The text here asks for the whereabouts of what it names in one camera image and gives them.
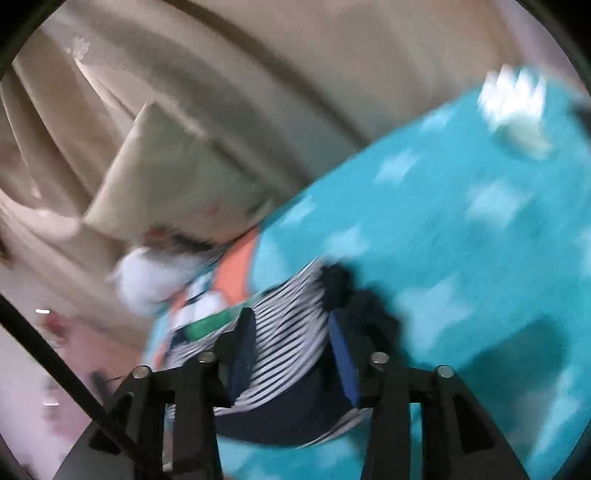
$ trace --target turquoise fabric with white stars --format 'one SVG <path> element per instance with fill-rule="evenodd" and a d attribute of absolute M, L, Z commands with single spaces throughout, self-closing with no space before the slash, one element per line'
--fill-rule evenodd
<path fill-rule="evenodd" d="M 547 480 L 591 417 L 591 154 L 559 85 L 545 162 L 492 135 L 477 97 L 390 133 L 268 219 L 251 286 L 315 257 L 349 265 L 402 319 L 413 365 L 453 365 Z M 353 480 L 367 434 L 293 450 L 221 440 L 220 452 L 241 480 Z"/>

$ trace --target metal screw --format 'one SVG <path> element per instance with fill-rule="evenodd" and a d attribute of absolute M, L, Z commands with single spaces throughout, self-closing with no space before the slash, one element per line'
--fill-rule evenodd
<path fill-rule="evenodd" d="M 150 370 L 149 367 L 146 367 L 145 365 L 141 365 L 140 367 L 135 367 L 131 371 L 131 375 L 134 378 L 146 378 L 150 373 L 152 373 L 152 371 Z"/>
<path fill-rule="evenodd" d="M 389 355 L 384 352 L 374 352 L 369 356 L 369 364 L 379 371 L 384 370 L 384 365 L 387 364 L 389 360 Z"/>
<path fill-rule="evenodd" d="M 439 365 L 435 371 L 437 372 L 437 375 L 443 378 L 451 378 L 456 374 L 456 371 L 449 365 Z"/>
<path fill-rule="evenodd" d="M 216 354 L 213 353 L 211 350 L 205 350 L 197 355 L 197 360 L 200 364 L 210 364 L 214 362 L 216 359 Z"/>

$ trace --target beige curtain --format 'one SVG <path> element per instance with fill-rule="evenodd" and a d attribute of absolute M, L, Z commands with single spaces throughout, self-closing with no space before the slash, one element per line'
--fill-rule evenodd
<path fill-rule="evenodd" d="M 146 102 L 287 199 L 489 69 L 521 61 L 489 0 L 200 5 L 209 16 L 191 0 L 68 0 L 0 83 L 2 239 L 119 337 L 149 329 L 104 280 L 124 246 L 80 218 Z"/>

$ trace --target green fabric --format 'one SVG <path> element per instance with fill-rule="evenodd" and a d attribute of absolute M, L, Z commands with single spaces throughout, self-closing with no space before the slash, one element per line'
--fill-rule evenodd
<path fill-rule="evenodd" d="M 222 310 L 219 313 L 214 313 L 213 315 L 205 317 L 204 319 L 190 323 L 189 325 L 183 327 L 185 338 L 188 342 L 196 342 L 210 333 L 215 332 L 224 325 L 234 321 L 238 315 L 240 315 L 240 311 L 244 307 L 252 306 L 258 300 L 258 298 L 258 296 L 252 297 L 243 303 L 227 308 L 226 310 Z"/>

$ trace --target white object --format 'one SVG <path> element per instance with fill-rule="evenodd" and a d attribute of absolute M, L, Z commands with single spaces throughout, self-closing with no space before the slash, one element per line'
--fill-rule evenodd
<path fill-rule="evenodd" d="M 219 313 L 228 308 L 228 304 L 221 292 L 209 290 L 199 296 L 199 299 L 178 311 L 170 330 L 179 329 L 189 323 L 196 322 Z"/>
<path fill-rule="evenodd" d="M 503 65 L 489 72 L 478 97 L 478 105 L 491 132 L 501 129 L 507 140 L 538 160 L 547 158 L 552 145 L 542 126 L 546 80 L 537 83 L 527 70 L 515 75 Z"/>
<path fill-rule="evenodd" d="M 207 255 L 170 255 L 147 247 L 123 257 L 109 276 L 119 299 L 143 317 L 154 317 L 164 300 L 183 288 L 199 272 Z"/>

